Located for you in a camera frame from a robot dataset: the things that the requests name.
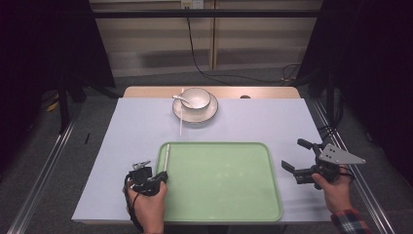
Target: white table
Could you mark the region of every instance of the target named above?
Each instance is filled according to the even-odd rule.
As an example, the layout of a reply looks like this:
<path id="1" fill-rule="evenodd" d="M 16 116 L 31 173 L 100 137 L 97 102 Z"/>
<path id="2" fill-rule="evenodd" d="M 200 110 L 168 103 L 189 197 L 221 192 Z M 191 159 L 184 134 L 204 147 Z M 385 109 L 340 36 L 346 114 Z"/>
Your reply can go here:
<path id="1" fill-rule="evenodd" d="M 281 167 L 281 160 L 296 169 L 315 163 L 314 152 L 296 144 L 298 138 L 321 142 L 303 99 L 219 98 L 214 118 L 200 125 L 184 124 L 182 136 L 172 102 L 172 98 L 119 99 L 73 220 L 130 223 L 121 191 L 125 175 L 133 163 L 151 160 L 154 167 L 165 142 L 257 141 L 265 143 L 273 157 L 283 208 L 278 223 L 329 221 L 322 191 L 312 184 L 296 184 Z"/>

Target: white spoon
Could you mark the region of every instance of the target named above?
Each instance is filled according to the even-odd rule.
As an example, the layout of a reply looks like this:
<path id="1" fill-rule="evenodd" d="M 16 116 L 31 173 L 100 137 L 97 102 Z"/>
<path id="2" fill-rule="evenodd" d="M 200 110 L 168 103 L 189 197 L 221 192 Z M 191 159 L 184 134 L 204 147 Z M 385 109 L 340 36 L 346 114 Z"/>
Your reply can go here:
<path id="1" fill-rule="evenodd" d="M 188 105 L 189 105 L 190 108 L 194 108 L 194 107 L 191 105 L 191 103 L 189 102 L 189 100 L 185 99 L 184 97 L 181 97 L 181 96 L 172 96 L 172 97 L 175 98 L 175 99 L 183 100 L 183 101 L 185 101 L 186 103 L 188 103 Z"/>

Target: power cable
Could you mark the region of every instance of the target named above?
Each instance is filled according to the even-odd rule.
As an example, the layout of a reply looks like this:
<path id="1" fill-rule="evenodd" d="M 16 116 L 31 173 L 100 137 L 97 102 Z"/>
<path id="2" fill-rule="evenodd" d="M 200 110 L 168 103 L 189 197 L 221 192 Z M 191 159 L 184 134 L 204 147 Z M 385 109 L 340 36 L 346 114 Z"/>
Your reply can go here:
<path id="1" fill-rule="evenodd" d="M 267 80 L 261 80 L 261 79 L 252 78 L 252 77 L 247 77 L 247 76 L 241 76 L 241 75 L 229 75 L 229 74 L 214 75 L 214 74 L 208 74 L 208 73 L 203 72 L 203 71 L 198 67 L 197 61 L 196 61 L 196 59 L 195 59 L 194 44 L 193 44 L 193 41 L 192 41 L 191 21 L 189 20 L 189 18 L 187 18 L 187 23 L 188 23 L 188 30 L 189 30 L 189 40 L 190 40 L 190 42 L 191 42 L 192 59 L 194 60 L 194 64 L 195 64 L 197 70 L 198 70 L 204 77 L 206 77 L 207 79 L 210 79 L 210 80 L 213 80 L 213 81 L 217 81 L 217 82 L 220 82 L 220 83 L 225 84 L 225 85 L 228 85 L 228 86 L 232 86 L 232 85 L 229 84 L 229 83 L 227 83 L 227 82 L 225 82 L 225 81 L 222 81 L 222 80 L 219 80 L 219 79 L 214 79 L 213 77 L 225 77 L 225 76 L 226 76 L 226 77 L 238 77 L 238 78 L 243 78 L 243 79 L 248 79 L 248 80 L 253 80 L 253 81 L 258 81 L 258 82 L 263 82 L 263 83 L 270 83 L 270 84 L 283 82 L 282 80 L 278 80 L 278 81 L 267 81 Z"/>
<path id="2" fill-rule="evenodd" d="M 285 69 L 290 67 L 290 66 L 295 66 L 294 69 L 289 73 L 289 75 L 285 76 Z M 281 86 L 284 86 L 285 82 L 289 81 L 289 78 L 292 76 L 292 74 L 294 74 L 297 70 L 298 67 L 301 66 L 301 63 L 297 63 L 297 64 L 289 64 L 286 65 L 285 67 L 282 68 L 282 84 Z"/>
<path id="3" fill-rule="evenodd" d="M 334 119 L 332 120 L 332 123 L 318 128 L 319 131 L 327 130 L 327 134 L 321 138 L 322 141 L 324 141 L 334 131 L 337 131 L 337 127 L 343 118 L 343 114 L 344 114 L 344 97 L 340 93 L 339 102 L 338 102 L 337 109 L 334 115 Z"/>

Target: black cable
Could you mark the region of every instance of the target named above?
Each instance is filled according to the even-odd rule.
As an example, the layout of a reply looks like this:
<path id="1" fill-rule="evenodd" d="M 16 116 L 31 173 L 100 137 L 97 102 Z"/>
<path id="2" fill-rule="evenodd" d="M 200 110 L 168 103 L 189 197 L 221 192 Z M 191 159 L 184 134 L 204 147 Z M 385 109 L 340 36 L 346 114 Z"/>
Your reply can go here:
<path id="1" fill-rule="evenodd" d="M 350 180 L 351 180 L 350 182 L 353 182 L 353 180 L 356 179 L 355 173 L 353 173 L 352 170 L 350 170 L 350 169 L 348 169 L 348 168 L 346 168 L 346 167 L 341 167 L 341 166 L 340 166 L 340 168 L 341 168 L 341 169 L 345 169 L 345 170 L 347 171 L 347 173 L 339 173 L 340 176 L 347 176 L 347 177 L 349 177 Z"/>
<path id="2" fill-rule="evenodd" d="M 331 135 L 333 131 L 337 130 L 337 127 L 343 118 L 343 114 L 344 114 L 344 98 L 342 94 L 340 93 L 340 99 L 339 99 L 339 103 L 337 106 L 337 110 L 335 112 L 333 123 L 318 128 L 319 131 L 327 130 L 327 135 L 321 138 L 322 141 L 324 141 L 329 135 Z"/>
<path id="3" fill-rule="evenodd" d="M 283 78 L 284 80 L 287 80 L 289 77 L 292 76 L 292 74 L 295 73 L 295 71 L 297 70 L 298 67 L 300 67 L 300 65 L 301 65 L 301 63 L 297 63 L 297 64 L 289 64 L 289 65 L 283 67 L 283 68 L 282 68 L 282 78 Z M 294 69 L 292 70 L 292 72 L 289 73 L 288 76 L 285 76 L 285 69 L 288 68 L 288 67 L 290 67 L 290 66 L 295 66 L 295 67 L 294 67 Z"/>
<path id="4" fill-rule="evenodd" d="M 131 217 L 131 221 L 133 222 L 133 225 L 137 228 L 137 230 L 141 233 L 143 233 L 143 227 L 137 220 L 136 214 L 134 213 L 134 202 L 137 199 L 137 196 L 139 196 L 139 193 L 134 197 L 133 203 L 131 204 L 129 192 L 128 192 L 128 181 L 131 178 L 131 173 L 127 174 L 125 177 L 125 184 L 124 184 L 124 194 L 125 194 L 125 199 L 127 202 L 127 207 L 128 207 L 128 213 Z"/>
<path id="5" fill-rule="evenodd" d="M 191 21 L 189 20 L 189 18 L 187 18 L 187 22 L 188 22 L 188 30 L 189 30 L 189 40 L 191 42 L 191 52 L 192 52 L 192 59 L 194 60 L 194 64 L 197 67 L 197 70 L 203 75 L 205 76 L 207 79 L 210 80 L 214 80 L 217 82 L 220 82 L 222 84 L 228 85 L 228 86 L 232 86 L 231 84 L 218 80 L 218 79 L 214 79 L 212 77 L 223 77 L 223 76 L 227 76 L 227 77 L 238 77 L 238 78 L 243 78 L 243 79 L 248 79 L 248 80 L 253 80 L 253 81 L 258 81 L 258 82 L 263 82 L 263 83 L 278 83 L 278 82 L 282 82 L 282 81 L 266 81 L 266 80 L 261 80 L 261 79 L 257 79 L 257 78 L 252 78 L 252 77 L 247 77 L 247 76 L 241 76 L 241 75 L 228 75 L 228 74 L 223 74 L 223 75 L 213 75 L 213 74 L 207 74 L 205 72 L 203 72 L 197 64 L 197 61 L 195 60 L 195 53 L 194 53 L 194 44 L 192 42 L 192 30 L 191 30 Z"/>
<path id="6" fill-rule="evenodd" d="M 283 233 L 285 232 L 285 229 L 286 229 L 287 226 L 288 226 L 288 225 L 284 225 L 284 226 L 282 227 L 282 232 L 281 232 L 281 234 L 283 234 Z"/>

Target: cable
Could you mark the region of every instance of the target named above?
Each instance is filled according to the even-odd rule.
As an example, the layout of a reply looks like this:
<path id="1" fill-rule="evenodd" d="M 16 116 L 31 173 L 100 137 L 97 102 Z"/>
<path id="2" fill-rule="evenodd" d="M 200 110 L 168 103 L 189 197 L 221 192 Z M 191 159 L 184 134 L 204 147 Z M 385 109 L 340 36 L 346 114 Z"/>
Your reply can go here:
<path id="1" fill-rule="evenodd" d="M 327 130 L 327 134 L 321 138 L 322 141 L 324 141 L 334 131 L 337 131 L 337 127 L 340 124 L 341 119 L 343 118 L 343 114 L 344 114 L 344 97 L 340 92 L 339 102 L 337 105 L 337 110 L 335 112 L 333 123 L 317 128 L 317 130 L 319 131 Z"/>
<path id="2" fill-rule="evenodd" d="M 348 168 L 346 168 L 346 167 L 342 167 L 342 166 L 340 166 L 339 168 L 345 169 L 345 170 L 347 171 L 346 173 L 339 173 L 340 176 L 347 176 L 347 177 L 349 177 L 350 180 L 351 180 L 350 182 L 353 182 L 353 180 L 356 179 L 355 173 L 353 173 L 352 170 L 350 170 L 350 169 L 348 169 Z"/>
<path id="3" fill-rule="evenodd" d="M 294 67 L 294 69 L 292 70 L 292 72 L 289 73 L 288 76 L 285 76 L 285 69 L 288 68 L 289 66 L 295 66 L 295 67 Z M 295 71 L 297 70 L 297 68 L 300 67 L 300 66 L 301 66 L 301 63 L 297 63 L 297 64 L 289 64 L 289 65 L 283 67 L 283 68 L 282 68 L 282 79 L 287 80 L 289 77 L 292 76 L 292 74 L 295 73 Z"/>
<path id="4" fill-rule="evenodd" d="M 223 74 L 223 75 L 213 75 L 213 74 L 207 74 L 205 72 L 203 72 L 197 64 L 197 61 L 195 60 L 195 53 L 194 53 L 194 44 L 192 42 L 192 30 L 191 30 L 191 21 L 189 20 L 189 18 L 187 18 L 187 22 L 188 22 L 188 30 L 189 30 L 189 40 L 191 42 L 191 52 L 192 52 L 192 59 L 194 60 L 194 64 L 197 67 L 197 70 L 203 75 L 205 76 L 207 79 L 210 80 L 214 80 L 217 82 L 220 82 L 222 84 L 228 85 L 228 86 L 232 86 L 231 84 L 221 81 L 219 79 L 214 79 L 212 77 L 238 77 L 238 78 L 243 78 L 243 79 L 248 79 L 248 80 L 253 80 L 253 81 L 258 81 L 258 82 L 263 82 L 263 83 L 278 83 L 278 82 L 283 82 L 282 80 L 280 81 L 266 81 L 266 80 L 261 80 L 261 79 L 257 79 L 257 78 L 252 78 L 252 77 L 247 77 L 247 76 L 241 76 L 241 75 L 228 75 L 228 74 Z"/>
<path id="5" fill-rule="evenodd" d="M 284 226 L 282 227 L 282 232 L 281 232 L 281 234 L 284 234 L 284 233 L 285 233 L 285 229 L 286 229 L 287 226 L 288 226 L 288 225 L 284 225 Z"/>
<path id="6" fill-rule="evenodd" d="M 127 174 L 127 176 L 125 177 L 125 184 L 124 184 L 124 195 L 125 195 L 125 200 L 127 202 L 127 209 L 131 217 L 131 221 L 133 222 L 133 225 L 137 228 L 137 230 L 139 230 L 139 232 L 143 233 L 143 227 L 137 220 L 136 214 L 134 213 L 134 203 L 137 199 L 137 196 L 139 196 L 140 193 L 136 194 L 131 204 L 131 198 L 130 198 L 130 194 L 128 191 L 128 181 L 130 178 L 131 178 L 131 173 Z"/>
<path id="7" fill-rule="evenodd" d="M 303 77 L 299 78 L 299 79 L 295 79 L 292 83 L 289 84 L 290 87 L 299 87 L 305 84 L 310 83 L 310 81 L 312 79 L 314 79 L 315 77 L 320 76 L 323 73 L 323 70 L 320 68 L 316 68 L 314 69 L 311 73 L 304 75 Z"/>

